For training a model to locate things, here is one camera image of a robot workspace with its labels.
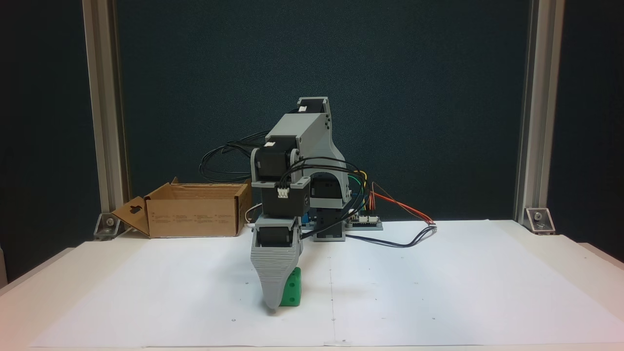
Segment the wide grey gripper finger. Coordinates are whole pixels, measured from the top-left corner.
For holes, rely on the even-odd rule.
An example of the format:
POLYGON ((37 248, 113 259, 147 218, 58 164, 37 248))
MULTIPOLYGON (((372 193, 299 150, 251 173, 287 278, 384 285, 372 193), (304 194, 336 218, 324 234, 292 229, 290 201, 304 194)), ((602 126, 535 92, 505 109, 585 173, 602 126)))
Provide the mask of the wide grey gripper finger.
POLYGON ((251 262, 258 275, 263 302, 272 312, 279 307, 298 307, 301 304, 302 277, 298 267, 302 253, 299 237, 292 247, 255 247, 254 231, 251 262))

